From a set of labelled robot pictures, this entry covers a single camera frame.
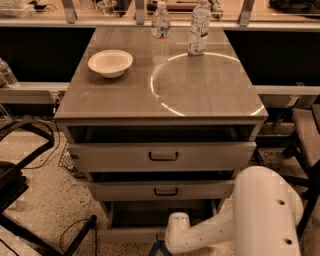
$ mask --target bottle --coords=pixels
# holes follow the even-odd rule
[[[152,15],[152,60],[156,65],[164,65],[169,58],[168,37],[170,35],[170,15],[166,2],[159,1]]]
[[[207,44],[211,11],[207,0],[200,0],[192,11],[188,52],[191,55],[204,53]]]
[[[7,85],[8,87],[19,87],[18,80],[12,73],[8,63],[0,58],[0,87]]]
[[[152,15],[153,89],[157,98],[167,93],[167,68],[169,60],[170,14],[164,1],[159,1]]]

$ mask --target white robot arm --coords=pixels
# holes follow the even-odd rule
[[[249,167],[235,180],[233,208],[193,227],[187,214],[171,214],[165,243],[171,253],[183,253],[235,239],[236,256],[300,256],[302,214],[299,195],[280,175]]]

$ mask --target cord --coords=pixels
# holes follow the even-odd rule
[[[59,146],[60,146],[60,131],[59,131],[57,122],[55,120],[52,120],[51,122],[54,122],[54,124],[56,126],[56,129],[57,129],[57,132],[58,132],[58,144],[57,144],[57,146],[55,147],[55,149],[53,151],[51,151],[51,153],[48,155],[46,160],[41,165],[36,166],[36,167],[25,167],[24,169],[30,170],[30,169],[39,169],[39,168],[43,167],[47,163],[47,161],[49,160],[50,156],[59,148]]]
[[[15,255],[19,256],[18,253],[16,253],[9,245],[7,245],[1,238],[0,242],[4,244],[5,247],[7,247],[10,251],[12,251]]]
[[[88,219],[81,219],[81,220],[78,220],[78,221],[76,221],[76,222],[74,222],[74,223],[72,223],[63,233],[62,233],[62,235],[61,235],[61,237],[60,237],[60,241],[59,241],[59,247],[60,247],[60,249],[61,249],[61,251],[63,252],[63,253],[65,253],[65,250],[62,248],[62,243],[63,243],[63,236],[65,235],[65,233],[67,233],[67,231],[70,229],[70,228],[72,228],[74,225],[76,225],[76,224],[78,224],[79,222],[81,222],[81,221],[88,221]],[[98,255],[98,238],[97,238],[97,227],[95,227],[94,228],[94,230],[95,230],[95,256],[97,256]]]

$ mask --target open drawer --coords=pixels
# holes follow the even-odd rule
[[[68,150],[79,171],[96,173],[239,170],[255,147],[255,142],[80,143]]]
[[[222,199],[233,191],[233,171],[96,173],[89,190],[97,201]]]

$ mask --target speckled floor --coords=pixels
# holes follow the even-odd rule
[[[0,159],[17,162],[30,150],[41,143],[41,139],[27,132],[15,132],[1,142]],[[65,138],[60,136],[60,146],[51,155],[42,168],[35,167],[43,163],[52,150],[49,150],[36,159],[29,167],[34,169],[23,170],[27,177],[29,189],[4,213],[23,227],[38,235],[59,252],[62,252],[59,241],[62,233],[74,222],[97,215],[97,230],[106,228],[107,218],[100,204],[95,202],[86,183],[73,178],[58,163],[65,145]],[[302,175],[294,159],[283,159],[281,149],[261,150],[265,165],[281,173],[295,173]],[[232,199],[225,203],[225,207],[232,205]],[[304,256],[320,255],[320,204],[316,206],[309,225],[301,240],[301,252]],[[62,248],[65,250],[72,237],[80,230],[81,223],[71,228],[63,237]],[[39,255],[35,250],[26,245],[19,237],[14,236],[0,226],[0,239],[5,241],[20,256]],[[98,255],[148,255],[152,247],[146,244],[108,244],[97,241]],[[95,252],[95,232],[92,230],[86,236],[75,255],[90,256]],[[0,243],[0,255],[15,255]],[[231,256],[234,255],[233,241],[204,248],[186,256]]]

